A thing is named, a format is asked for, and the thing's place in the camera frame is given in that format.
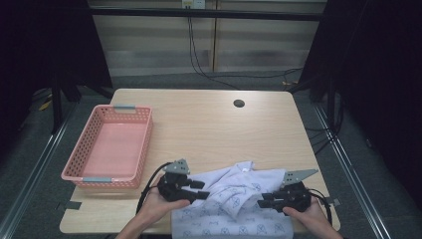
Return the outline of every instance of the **crumpled white garment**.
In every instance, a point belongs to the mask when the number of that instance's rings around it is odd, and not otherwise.
[[[261,193],[274,192],[282,184],[285,170],[253,170],[245,161],[215,171],[189,176],[205,182],[206,200],[173,210],[172,238],[293,238],[290,217],[274,209],[263,209],[257,200]],[[189,187],[183,189],[197,191]]]

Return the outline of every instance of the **table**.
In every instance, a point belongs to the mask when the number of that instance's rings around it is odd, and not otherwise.
[[[236,107],[235,101],[244,103]],[[152,108],[153,130],[138,189],[75,188],[60,229],[64,233],[116,233],[134,216],[140,192],[153,171],[186,158],[193,174],[252,160],[256,169],[319,169],[301,117],[290,93],[212,90],[120,89],[112,105]],[[304,184],[329,196],[322,175]],[[338,230],[332,207],[333,227]],[[294,220],[295,232],[306,229]],[[170,215],[145,233],[171,234]]]

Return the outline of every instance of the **human hand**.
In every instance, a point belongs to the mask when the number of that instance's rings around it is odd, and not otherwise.
[[[138,238],[143,230],[157,222],[171,210],[190,205],[190,201],[185,199],[173,202],[166,201],[159,194],[158,188],[156,188],[161,176],[159,175],[155,179],[139,212],[124,226],[116,238]]]
[[[312,197],[311,206],[305,212],[299,212],[292,207],[283,208],[283,212],[299,220],[318,238],[342,239],[342,236],[326,220],[317,199],[314,197]]]

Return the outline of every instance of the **person's right arm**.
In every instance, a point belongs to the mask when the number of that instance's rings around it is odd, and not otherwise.
[[[311,206],[305,212],[299,212],[291,207],[283,208],[283,212],[299,220],[311,233],[320,239],[343,239],[326,220],[317,199],[314,197],[312,198]]]

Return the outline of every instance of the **silver metal strip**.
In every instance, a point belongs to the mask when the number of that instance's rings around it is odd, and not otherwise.
[[[75,112],[76,103],[72,105],[70,112],[65,117],[62,126],[57,130],[55,134],[50,136],[49,141],[47,142],[46,147],[44,148],[41,156],[39,157],[37,163],[34,166],[31,174],[29,175],[27,181],[19,192],[18,197],[16,198],[13,205],[10,207],[6,216],[0,224],[0,238],[9,239],[12,238],[15,230],[25,213],[26,208],[28,207],[31,198],[41,181],[41,178],[46,170],[53,153],[55,152],[59,142],[61,141],[63,134],[66,131],[68,126],[69,118]]]
[[[319,118],[320,123],[324,128],[328,128],[327,117],[325,111],[320,105],[315,106],[316,114]],[[360,203],[360,206],[363,209],[363,212],[368,219],[370,226],[372,227],[373,232],[377,238],[380,239],[390,239],[391,236],[388,233],[388,230],[382,220],[382,217],[378,213],[378,210],[375,208],[372,203],[369,195],[367,194],[365,188],[363,187],[362,182],[360,181],[359,176],[354,170],[353,164],[351,163],[347,153],[345,152],[340,140],[338,137],[334,136],[333,133],[328,130],[326,132],[327,137],[331,138],[331,147],[334,150],[337,159],[344,170],[344,173],[350,182],[351,188],[354,191],[354,194],[357,197],[357,200]]]

